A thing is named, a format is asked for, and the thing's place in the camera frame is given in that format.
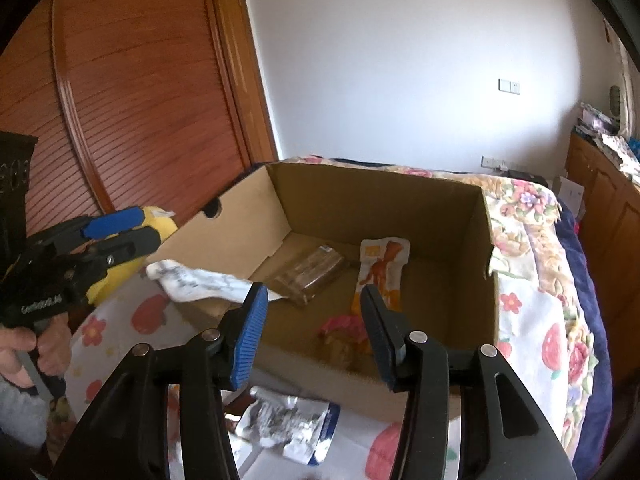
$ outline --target open cardboard box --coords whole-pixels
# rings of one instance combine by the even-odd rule
[[[321,244],[354,262],[305,307],[270,304],[255,365],[318,397],[377,420],[400,421],[406,396],[390,393],[373,358],[350,373],[318,360],[318,329],[350,313],[365,238],[411,243],[401,306],[416,330],[450,348],[495,343],[497,283],[488,275],[490,219],[479,187],[386,171],[279,162],[220,197],[215,218],[199,213],[162,244],[166,258],[193,268],[266,280]],[[221,300],[179,304],[196,329],[216,326]]]

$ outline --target white tag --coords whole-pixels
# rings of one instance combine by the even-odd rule
[[[172,216],[175,216],[173,211],[164,211],[162,209],[155,209],[151,214],[156,218],[171,218]]]

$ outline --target human hand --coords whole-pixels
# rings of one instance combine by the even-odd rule
[[[36,335],[26,328],[0,329],[0,375],[19,388],[31,388],[33,381],[15,351],[29,352],[38,348],[38,368],[48,376],[62,375],[71,361],[71,330],[68,315],[51,318],[47,329]]]

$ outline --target white box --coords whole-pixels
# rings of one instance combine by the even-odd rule
[[[564,176],[558,176],[554,180],[552,190],[556,196],[566,204],[569,211],[574,214],[574,217],[577,218],[580,213],[582,198],[584,197],[584,186]]]

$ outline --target metal rivet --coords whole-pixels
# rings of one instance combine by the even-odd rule
[[[496,357],[498,355],[498,349],[493,345],[482,345],[480,351],[487,357]]]
[[[414,343],[426,343],[428,337],[424,332],[420,332],[419,330],[414,330],[409,334],[409,339]]]
[[[150,346],[146,343],[138,343],[135,345],[131,352],[136,357],[142,357],[143,355],[147,355],[149,353]]]
[[[209,328],[200,334],[204,341],[215,341],[220,338],[220,331],[215,328]]]

